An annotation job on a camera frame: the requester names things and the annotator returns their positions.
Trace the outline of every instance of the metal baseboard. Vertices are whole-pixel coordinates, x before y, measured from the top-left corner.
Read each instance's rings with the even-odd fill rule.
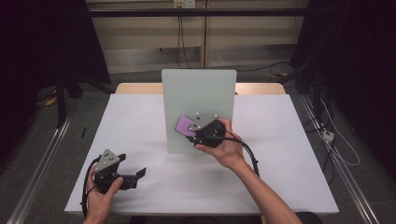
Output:
[[[315,128],[319,128],[318,122],[314,119],[315,115],[312,110],[313,105],[311,101],[308,99],[306,95],[300,95],[300,98],[305,107],[306,112],[308,113],[309,117],[313,120]],[[324,141],[324,143],[327,151],[330,152],[331,146],[327,141]],[[339,153],[336,147],[334,147],[333,150]],[[369,201],[367,200],[363,191],[359,187],[352,173],[350,173],[349,169],[347,168],[347,165],[344,164],[342,161],[340,161],[333,153],[331,153],[331,159],[333,161],[335,168],[337,169],[338,174],[341,176],[341,179],[343,180],[353,202],[356,204],[356,207],[361,213],[361,217],[363,218],[364,222],[366,224],[379,224],[380,222],[375,215],[375,211],[373,207],[370,205]]]
[[[7,224],[22,224],[25,221],[31,206],[35,201],[35,197],[44,181],[44,178],[46,177],[48,169],[52,164],[53,158],[56,155],[59,145],[64,139],[64,135],[67,131],[67,128],[69,127],[71,118],[76,113],[78,102],[79,100],[71,101],[70,112],[66,117],[64,124],[60,128],[55,130],[52,140],[50,141],[49,146],[47,147],[47,150],[44,153],[43,158],[41,159],[41,162],[38,164],[26,190],[18,200],[18,203],[15,206],[14,211],[12,212]]]

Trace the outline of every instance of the wall socket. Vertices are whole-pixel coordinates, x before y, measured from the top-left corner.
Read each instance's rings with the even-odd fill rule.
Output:
[[[195,0],[174,0],[174,8],[195,8]]]

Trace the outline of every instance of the purple card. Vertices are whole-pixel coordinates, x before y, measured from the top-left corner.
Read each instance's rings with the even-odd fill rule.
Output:
[[[185,135],[185,136],[194,137],[196,135],[196,133],[189,130],[189,127],[193,123],[194,123],[194,121],[192,119],[189,119],[187,117],[181,117],[177,123],[176,131],[178,133]]]

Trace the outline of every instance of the floor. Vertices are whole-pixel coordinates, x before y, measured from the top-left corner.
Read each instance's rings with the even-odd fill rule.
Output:
[[[216,55],[211,57],[210,67],[221,68],[232,65],[234,69],[247,70],[264,67],[266,64],[287,61],[292,54],[293,46],[272,46],[272,47],[249,47],[233,49],[213,49],[210,53]],[[161,81],[162,68],[178,68],[176,63],[176,49],[150,49],[150,50],[120,50],[106,51],[106,63],[113,81],[112,87],[118,83],[128,81]],[[186,49],[186,58],[191,67],[201,67],[199,62],[199,50]],[[184,55],[179,55],[179,65],[185,67]],[[240,81],[276,81],[272,74],[284,74],[292,71],[286,64],[262,70],[257,70],[244,74],[238,72]],[[310,95],[297,94],[292,81],[284,85],[287,94],[296,107],[296,111],[302,123],[310,120],[308,112],[303,104],[303,99],[309,99]],[[0,223],[6,223],[11,215],[15,214],[16,208],[25,210],[26,213],[18,217],[18,223],[81,223],[80,216],[69,215],[64,212],[64,206],[68,200],[74,181],[78,175],[85,156],[90,149],[95,132],[100,123],[101,117],[106,109],[108,95],[95,89],[82,85],[84,95],[81,99],[67,98],[68,112],[73,112],[73,118],[64,133],[63,141],[57,146],[54,153],[49,155],[49,162],[45,164],[47,170],[36,175],[36,168],[40,167],[43,155],[48,154],[50,139],[56,133],[57,108],[56,105],[38,108],[33,117],[31,126],[28,128],[20,143],[13,150],[4,164],[3,173],[0,176]],[[50,89],[43,90],[37,96],[48,93]],[[360,156],[361,163],[358,166],[348,166],[344,170],[343,165],[339,167],[339,161],[333,159],[333,164],[328,164],[324,174],[330,181],[332,174],[335,174],[333,182],[329,185],[336,200],[340,213],[334,215],[320,216],[323,223],[394,223],[396,220],[396,182],[383,169],[383,167],[373,158],[370,150],[364,141],[353,133],[348,124],[347,118],[342,114],[342,110],[333,102],[334,122],[337,129],[345,139],[356,149]],[[312,122],[308,122],[306,130],[315,128]],[[307,133],[318,162],[324,164],[327,151],[323,147],[318,133]],[[338,135],[336,147],[346,161],[355,162],[357,157],[350,150]],[[359,186],[358,190],[350,189],[345,178],[350,173],[352,182]],[[32,201],[21,202],[23,193],[27,187],[35,180],[40,179],[36,191],[29,191]],[[361,205],[361,191],[367,200],[369,207]],[[371,211],[372,220],[368,220],[361,215],[361,210]],[[128,223],[128,217],[112,216],[110,223]]]

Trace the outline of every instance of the table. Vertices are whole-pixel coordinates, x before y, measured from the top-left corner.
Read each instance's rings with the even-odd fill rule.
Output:
[[[243,184],[211,156],[167,153],[163,98],[160,94],[121,94],[133,85],[134,91],[140,86],[142,90],[150,87],[161,92],[161,84],[121,84],[117,94],[110,97],[65,211],[81,213],[79,202],[88,164],[108,147],[115,154],[127,154],[126,161],[120,164],[120,174],[132,175],[148,167],[137,189],[119,191],[112,213],[258,215],[260,211]],[[284,91],[243,95],[265,86],[237,84],[241,95],[235,96],[233,129],[255,153],[264,181],[293,211],[338,212],[289,96]]]

